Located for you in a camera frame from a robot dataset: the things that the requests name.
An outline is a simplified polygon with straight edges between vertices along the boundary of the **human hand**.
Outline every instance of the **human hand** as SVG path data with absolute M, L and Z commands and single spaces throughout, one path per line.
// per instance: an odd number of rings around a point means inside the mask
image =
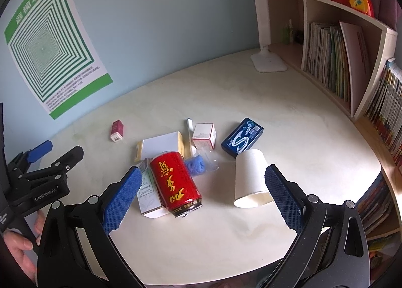
M 42 234 L 45 225 L 45 214 L 42 210 L 38 211 L 38 217 L 35 221 L 34 229 L 38 234 Z M 23 272 L 32 280 L 35 280 L 36 267 L 32 261 L 25 255 L 24 251 L 30 251 L 33 248 L 32 243 L 25 237 L 13 231 L 5 231 L 3 234 L 4 242 L 9 249 L 15 261 L 21 267 Z M 41 236 L 37 238 L 37 244 L 41 241 Z

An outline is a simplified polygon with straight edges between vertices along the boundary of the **dark blue rectangular box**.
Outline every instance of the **dark blue rectangular box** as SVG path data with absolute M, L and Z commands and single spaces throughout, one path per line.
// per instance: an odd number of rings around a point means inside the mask
M 237 157 L 253 146 L 263 133 L 264 128 L 249 118 L 245 118 L 237 128 L 222 142 L 224 151 L 233 157 Z

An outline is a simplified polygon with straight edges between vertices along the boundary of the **can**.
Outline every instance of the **can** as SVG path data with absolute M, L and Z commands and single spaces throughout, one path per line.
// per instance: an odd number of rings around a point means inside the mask
M 149 166 L 164 206 L 174 217 L 185 217 L 202 206 L 201 194 L 179 152 L 163 152 Z

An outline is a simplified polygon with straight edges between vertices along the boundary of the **poster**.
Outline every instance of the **poster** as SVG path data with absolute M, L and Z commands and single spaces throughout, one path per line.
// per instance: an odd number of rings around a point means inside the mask
M 17 70 L 53 119 L 113 82 L 73 0 L 24 0 L 5 38 Z

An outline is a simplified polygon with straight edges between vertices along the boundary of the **screw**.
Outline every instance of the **screw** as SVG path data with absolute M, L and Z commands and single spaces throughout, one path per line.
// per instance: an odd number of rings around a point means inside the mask
M 350 209 L 353 209 L 355 207 L 355 203 L 353 203 L 352 201 L 346 201 L 346 206 Z
M 308 200 L 312 203 L 318 203 L 318 197 L 315 195 L 309 195 Z
M 98 201 L 99 201 L 99 197 L 98 197 L 98 196 L 91 196 L 91 197 L 88 199 L 88 203 L 90 203 L 90 204 L 92 204 L 92 205 L 98 203 Z
M 52 204 L 52 209 L 57 209 L 60 206 L 60 202 L 56 201 Z

